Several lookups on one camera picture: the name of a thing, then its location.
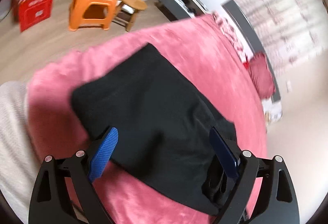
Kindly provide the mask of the pink bed blanket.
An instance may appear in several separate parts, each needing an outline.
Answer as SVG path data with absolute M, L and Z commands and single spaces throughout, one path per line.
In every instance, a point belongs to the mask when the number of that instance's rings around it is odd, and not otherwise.
M 226 19 L 204 15 L 72 51 L 28 84 L 39 158 L 85 149 L 109 126 L 118 144 L 94 187 L 117 223 L 210 223 L 232 181 L 209 143 L 215 127 L 265 157 L 258 92 Z

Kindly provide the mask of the orange plastic stool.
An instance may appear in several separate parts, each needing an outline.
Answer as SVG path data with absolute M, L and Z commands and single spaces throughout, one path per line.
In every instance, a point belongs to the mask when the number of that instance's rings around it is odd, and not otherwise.
M 99 26 L 109 30 L 118 0 L 73 0 L 69 8 L 68 28 Z

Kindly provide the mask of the small wooden stool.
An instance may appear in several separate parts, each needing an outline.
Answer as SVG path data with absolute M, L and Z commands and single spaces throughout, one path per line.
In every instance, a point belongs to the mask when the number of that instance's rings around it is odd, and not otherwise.
M 125 23 L 126 32 L 130 32 L 138 14 L 148 8 L 143 0 L 119 0 L 115 9 L 114 18 Z

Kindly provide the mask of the grey white headboard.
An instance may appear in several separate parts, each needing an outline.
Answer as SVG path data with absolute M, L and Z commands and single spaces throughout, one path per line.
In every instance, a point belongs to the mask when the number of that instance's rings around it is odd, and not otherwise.
M 263 52 L 265 55 L 265 50 L 255 33 L 253 27 L 249 23 L 248 19 L 241 11 L 239 6 L 234 0 L 200 0 L 207 8 L 207 14 L 213 13 L 214 11 L 220 12 L 223 11 L 227 13 L 233 21 L 237 24 L 237 27 L 241 30 L 242 34 L 246 38 L 250 48 L 255 54 L 256 52 Z M 281 118 L 281 96 L 279 92 L 279 88 L 277 85 L 276 77 L 273 73 L 272 66 L 267 58 L 267 62 L 269 65 L 269 69 L 273 76 L 273 81 L 275 84 L 276 91 L 275 93 L 268 99 L 261 99 L 263 112 L 265 115 L 265 121 L 267 124 L 270 124 L 274 121 L 277 121 Z

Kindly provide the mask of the left white nightstand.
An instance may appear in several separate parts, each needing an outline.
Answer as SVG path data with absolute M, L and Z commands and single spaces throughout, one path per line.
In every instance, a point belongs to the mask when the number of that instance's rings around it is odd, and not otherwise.
M 177 20 L 207 14 L 206 6 L 200 0 L 159 0 L 159 6 Z

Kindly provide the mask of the dark red pillow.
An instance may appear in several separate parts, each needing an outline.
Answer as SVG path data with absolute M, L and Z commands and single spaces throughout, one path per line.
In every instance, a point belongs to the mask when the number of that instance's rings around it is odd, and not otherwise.
M 276 91 L 266 55 L 256 52 L 248 63 L 248 73 L 260 99 L 270 98 Z

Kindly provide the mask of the black pants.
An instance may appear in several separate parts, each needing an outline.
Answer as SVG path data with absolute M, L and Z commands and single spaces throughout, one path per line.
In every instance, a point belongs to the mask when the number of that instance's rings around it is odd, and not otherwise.
M 92 139 L 117 128 L 112 158 L 129 174 L 180 204 L 218 214 L 233 181 L 209 133 L 214 127 L 236 142 L 235 126 L 153 45 L 75 89 L 71 106 Z

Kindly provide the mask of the pink floral cloth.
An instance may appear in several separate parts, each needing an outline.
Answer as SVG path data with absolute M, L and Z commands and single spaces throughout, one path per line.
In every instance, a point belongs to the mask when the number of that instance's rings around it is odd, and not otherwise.
M 241 62 L 245 67 L 248 67 L 249 61 L 254 54 L 241 30 L 237 27 L 237 24 L 223 11 L 214 11 L 213 18 L 223 35 L 232 44 Z

